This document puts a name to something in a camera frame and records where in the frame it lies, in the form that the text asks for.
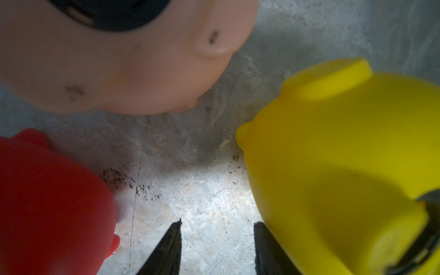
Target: concrete floor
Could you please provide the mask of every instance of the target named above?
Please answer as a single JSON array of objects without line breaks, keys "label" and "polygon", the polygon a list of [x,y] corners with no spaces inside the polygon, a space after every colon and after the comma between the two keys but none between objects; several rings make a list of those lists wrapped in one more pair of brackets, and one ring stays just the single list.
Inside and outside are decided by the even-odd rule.
[{"label": "concrete floor", "polygon": [[57,116],[1,89],[0,136],[40,129],[107,181],[121,246],[100,275],[134,275],[179,218],[181,274],[255,274],[260,216],[235,129],[278,96],[287,76],[326,59],[361,55],[375,70],[440,84],[439,34],[438,0],[262,0],[248,42],[194,110]]}]

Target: toy ear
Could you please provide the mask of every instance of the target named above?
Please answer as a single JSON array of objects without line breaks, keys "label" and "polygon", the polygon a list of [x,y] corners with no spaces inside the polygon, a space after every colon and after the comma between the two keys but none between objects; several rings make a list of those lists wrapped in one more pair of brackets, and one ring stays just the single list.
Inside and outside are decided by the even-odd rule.
[{"label": "toy ear", "polygon": [[107,254],[106,258],[110,257],[113,252],[116,251],[116,249],[119,247],[119,244],[121,243],[121,238],[118,235],[113,236],[113,241],[110,245],[109,253]]},{"label": "toy ear", "polygon": [[281,96],[301,101],[327,99],[348,91],[373,76],[368,61],[347,58],[324,61],[284,81]]},{"label": "toy ear", "polygon": [[189,32],[192,48],[217,57],[232,54],[246,41],[257,19],[258,0],[200,1],[196,23]]},{"label": "toy ear", "polygon": [[42,132],[34,128],[24,129],[17,135],[11,137],[11,140],[19,140],[38,147],[50,149],[49,140],[47,137]]}]

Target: pink plastic body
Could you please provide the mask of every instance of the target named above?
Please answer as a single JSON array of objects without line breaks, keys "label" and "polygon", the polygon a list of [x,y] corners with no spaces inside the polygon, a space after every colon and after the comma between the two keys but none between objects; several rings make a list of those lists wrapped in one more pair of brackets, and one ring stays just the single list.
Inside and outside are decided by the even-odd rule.
[{"label": "pink plastic body", "polygon": [[0,80],[41,109],[192,108],[249,36],[258,0],[171,0],[149,24],[88,28],[47,0],[0,0]]}]

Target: red plastic object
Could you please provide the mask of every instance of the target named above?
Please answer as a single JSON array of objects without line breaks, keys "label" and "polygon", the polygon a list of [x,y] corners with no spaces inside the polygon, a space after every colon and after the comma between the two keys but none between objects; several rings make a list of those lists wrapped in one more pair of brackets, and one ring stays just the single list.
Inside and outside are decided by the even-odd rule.
[{"label": "red plastic object", "polygon": [[96,275],[119,245],[105,183],[26,129],[0,137],[0,274]]}]

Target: black rubber part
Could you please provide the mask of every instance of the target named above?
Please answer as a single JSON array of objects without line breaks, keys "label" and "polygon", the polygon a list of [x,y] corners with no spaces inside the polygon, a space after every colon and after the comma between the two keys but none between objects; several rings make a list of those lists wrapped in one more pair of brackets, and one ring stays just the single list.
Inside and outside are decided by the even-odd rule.
[{"label": "black rubber part", "polygon": [[182,254],[182,235],[179,220],[171,224],[162,240],[138,271],[137,275],[178,275]]},{"label": "black rubber part", "polygon": [[[170,0],[49,0],[60,11],[73,20],[94,29],[108,32],[123,32],[140,28],[153,21],[166,8]],[[73,8],[90,18],[85,24],[71,16]]]},{"label": "black rubber part", "polygon": [[[400,259],[399,263],[385,270],[385,275],[409,275],[436,252],[440,240],[440,207],[436,202],[425,201],[425,203],[426,211],[429,214],[428,224],[402,259]],[[418,259],[421,253],[425,256],[422,259]]]},{"label": "black rubber part", "polygon": [[253,231],[257,275],[301,275],[264,223],[254,224]]}]

